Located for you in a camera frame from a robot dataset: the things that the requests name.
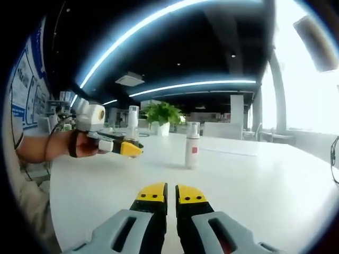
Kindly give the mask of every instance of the gray gripper housing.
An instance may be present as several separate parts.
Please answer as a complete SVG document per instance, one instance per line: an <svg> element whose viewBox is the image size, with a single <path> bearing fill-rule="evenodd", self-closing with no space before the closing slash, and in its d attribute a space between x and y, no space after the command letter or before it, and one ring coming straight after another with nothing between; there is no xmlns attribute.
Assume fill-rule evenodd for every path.
<svg viewBox="0 0 339 254"><path fill-rule="evenodd" d="M213 212L192 216L192 221L200 235L205 253L224 254L214 227L225 236L232 248L232 254L283 254L266 243L256 244L252 232L223 212Z"/></svg>
<svg viewBox="0 0 339 254"><path fill-rule="evenodd" d="M93 231L90 242L84 242L63 254L139 254L142 239L152 216L152 213L121 210ZM116 251L114 245L128 223L132 225L126 241L123 248Z"/></svg>

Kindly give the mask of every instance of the wrist strap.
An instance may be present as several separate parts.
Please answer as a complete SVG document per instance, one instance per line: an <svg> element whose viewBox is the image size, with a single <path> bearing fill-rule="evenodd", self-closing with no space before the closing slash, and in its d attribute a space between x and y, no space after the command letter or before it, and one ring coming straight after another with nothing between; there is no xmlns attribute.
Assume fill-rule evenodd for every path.
<svg viewBox="0 0 339 254"><path fill-rule="evenodd" d="M78 156L76 154L76 141L78 139L79 133L80 133L79 130L75 130L70 134L70 139L69 139L69 144L68 144L68 152L69 152L69 155L73 158L78 158Z"/></svg>

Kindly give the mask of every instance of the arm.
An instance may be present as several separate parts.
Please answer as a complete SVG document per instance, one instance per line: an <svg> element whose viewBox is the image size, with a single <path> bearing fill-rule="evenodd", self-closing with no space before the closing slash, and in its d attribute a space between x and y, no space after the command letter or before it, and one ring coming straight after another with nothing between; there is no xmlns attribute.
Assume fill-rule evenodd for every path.
<svg viewBox="0 0 339 254"><path fill-rule="evenodd" d="M61 155L69 155L68 146L72 132L73 131L54 133L49 140L48 136L24 136L20 146L16 150L17 155L29 163L51 161ZM87 137L86 133L79 133L76 144L74 145L76 145L78 157L92 156L98 152L95 140Z"/></svg>

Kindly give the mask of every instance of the beige sleeve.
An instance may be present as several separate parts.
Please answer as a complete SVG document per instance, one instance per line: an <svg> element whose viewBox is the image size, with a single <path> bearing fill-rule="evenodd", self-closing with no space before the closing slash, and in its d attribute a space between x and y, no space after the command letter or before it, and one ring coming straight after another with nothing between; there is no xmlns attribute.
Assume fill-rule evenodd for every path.
<svg viewBox="0 0 339 254"><path fill-rule="evenodd" d="M45 242L49 249L51 249L51 252L60 253L52 224L49 194L43 192L35 182L27 182L20 172L19 159L14 147L15 144L17 146L20 145L23 136L22 130L14 130L17 125L13 126L12 131L11 122L13 119L11 119L10 104L6 103L3 119L5 128L3 130L4 133L2 133L4 137L3 145L6 149L3 149L3 151L6 158L7 173L13 187L14 195L22 212L38 237Z"/></svg>

